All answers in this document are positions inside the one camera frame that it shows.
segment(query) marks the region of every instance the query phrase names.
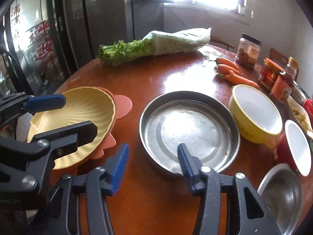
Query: metal pan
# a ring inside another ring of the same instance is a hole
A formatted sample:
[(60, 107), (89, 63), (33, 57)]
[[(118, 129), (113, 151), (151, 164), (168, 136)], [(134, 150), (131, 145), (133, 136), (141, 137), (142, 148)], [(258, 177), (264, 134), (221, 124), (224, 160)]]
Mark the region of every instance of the metal pan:
[(142, 112), (141, 141), (162, 168), (182, 174), (177, 147), (185, 143), (193, 156), (217, 172), (236, 158), (240, 135), (233, 115), (216, 99), (196, 92), (161, 95)]

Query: round table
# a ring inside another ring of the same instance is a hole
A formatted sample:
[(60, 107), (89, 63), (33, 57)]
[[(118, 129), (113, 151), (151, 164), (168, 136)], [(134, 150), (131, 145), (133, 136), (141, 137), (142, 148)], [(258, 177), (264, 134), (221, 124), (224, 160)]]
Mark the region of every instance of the round table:
[[(234, 60), (235, 54), (213, 47), (224, 57)], [(149, 158), (140, 138), (139, 119), (145, 106), (155, 97), (178, 90), (196, 91), (212, 96), (225, 106), (231, 96), (231, 84), (216, 76), (213, 61), (205, 60), (200, 52), (178, 53), (159, 57), (145, 57), (111, 67), (101, 65), (94, 59), (58, 90), (62, 93), (79, 86), (99, 86), (115, 95), (128, 96), (133, 102), (131, 112), (116, 122), (112, 135), (117, 146), (107, 149), (104, 157), (94, 166), (104, 164), (113, 155), (120, 143), (129, 144), (130, 155), (120, 190), (114, 197), (107, 197), (109, 213), (116, 235), (191, 235), (200, 203), (193, 197), (186, 181), (177, 175), (168, 174)], [(257, 81), (261, 66), (254, 71), (239, 65), (244, 77)], [(287, 110), (279, 108), (282, 117)], [(241, 137), (240, 150), (233, 164), (223, 174), (233, 176), (244, 173), (257, 189), (265, 174), (273, 167), (272, 151), (262, 148)], [(88, 170), (79, 170), (83, 174)], [(303, 221), (313, 203), (313, 172), (308, 177), (300, 176), (303, 186), (303, 210), (298, 225)], [(82, 234), (88, 234), (85, 200), (80, 206)], [(219, 234), (226, 231), (226, 195), (221, 197)]]

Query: silver bolt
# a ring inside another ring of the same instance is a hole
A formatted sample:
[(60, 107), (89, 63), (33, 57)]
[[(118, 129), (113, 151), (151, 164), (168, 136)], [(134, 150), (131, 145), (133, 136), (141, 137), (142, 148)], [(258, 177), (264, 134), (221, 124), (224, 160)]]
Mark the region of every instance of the silver bolt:
[(46, 140), (46, 139), (41, 139), (41, 140), (38, 140), (37, 144), (40, 146), (40, 147), (45, 147), (49, 144), (49, 141)]
[(96, 167), (96, 169), (99, 171), (99, 172), (104, 172), (105, 169), (102, 167), (102, 166), (98, 166)]
[(238, 178), (238, 179), (244, 179), (245, 177), (246, 177), (245, 174), (243, 174), (241, 172), (236, 173), (236, 178)]
[(58, 156), (63, 155), (63, 149), (58, 149), (58, 150), (57, 150), (57, 155), (58, 155)]
[(202, 172), (205, 172), (205, 173), (208, 173), (211, 171), (211, 168), (209, 166), (202, 166), (201, 167), (201, 171)]
[(69, 178), (71, 178), (71, 174), (70, 173), (65, 173), (62, 176), (62, 179), (64, 179), (64, 180), (69, 179)]
[(24, 185), (24, 188), (31, 189), (35, 186), (36, 179), (31, 175), (26, 175), (22, 180), (22, 184)]

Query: carrot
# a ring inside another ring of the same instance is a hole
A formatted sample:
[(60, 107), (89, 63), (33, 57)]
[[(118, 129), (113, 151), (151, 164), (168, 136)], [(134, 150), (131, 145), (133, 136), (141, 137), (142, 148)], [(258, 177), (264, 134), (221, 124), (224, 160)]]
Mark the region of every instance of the carrot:
[(228, 65), (230, 67), (235, 68), (237, 71), (239, 70), (239, 67), (236, 64), (234, 64), (232, 61), (230, 61), (230, 60), (228, 60), (228, 59), (226, 59), (224, 57), (218, 57), (216, 59), (216, 63), (217, 64), (225, 64), (225, 65)]
[(229, 75), (225, 75), (224, 78), (227, 79), (230, 83), (233, 83), (234, 85), (244, 84), (252, 86), (256, 89), (259, 88), (258, 84), (256, 84), (254, 81), (236, 75), (233, 71), (231, 71)]
[(216, 66), (216, 69), (218, 73), (224, 74), (224, 75), (229, 75), (231, 71), (233, 71), (235, 74), (240, 75), (240, 72), (234, 69), (233, 67), (230, 67), (225, 64), (219, 64)]

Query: bottle cap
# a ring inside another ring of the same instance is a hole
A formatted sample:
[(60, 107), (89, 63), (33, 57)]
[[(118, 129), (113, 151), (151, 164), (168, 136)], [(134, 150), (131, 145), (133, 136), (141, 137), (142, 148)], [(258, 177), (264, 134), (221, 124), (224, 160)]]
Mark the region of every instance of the bottle cap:
[(292, 57), (289, 57), (288, 63), (291, 65), (291, 67), (298, 69), (299, 68), (299, 63), (293, 59)]

